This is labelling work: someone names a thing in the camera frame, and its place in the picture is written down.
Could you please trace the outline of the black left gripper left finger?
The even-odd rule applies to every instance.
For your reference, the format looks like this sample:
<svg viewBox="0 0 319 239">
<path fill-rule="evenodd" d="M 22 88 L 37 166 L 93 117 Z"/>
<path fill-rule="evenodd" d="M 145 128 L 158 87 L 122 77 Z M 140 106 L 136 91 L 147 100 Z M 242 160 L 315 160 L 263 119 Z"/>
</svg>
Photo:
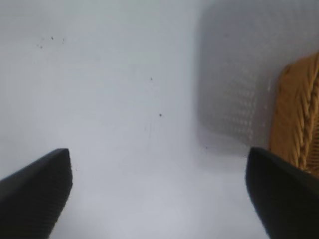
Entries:
<svg viewBox="0 0 319 239">
<path fill-rule="evenodd" d="M 47 239 L 72 189 L 69 150 L 56 149 L 0 181 L 0 237 Z"/>
</svg>

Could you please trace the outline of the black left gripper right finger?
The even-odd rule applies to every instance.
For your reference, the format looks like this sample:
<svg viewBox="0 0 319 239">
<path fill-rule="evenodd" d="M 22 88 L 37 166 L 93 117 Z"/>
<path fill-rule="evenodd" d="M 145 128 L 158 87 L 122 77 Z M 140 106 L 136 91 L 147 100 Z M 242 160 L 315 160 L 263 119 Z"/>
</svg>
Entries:
<svg viewBox="0 0 319 239">
<path fill-rule="evenodd" d="M 246 188 L 271 239 L 319 237 L 319 180 L 258 147 L 250 149 Z"/>
</svg>

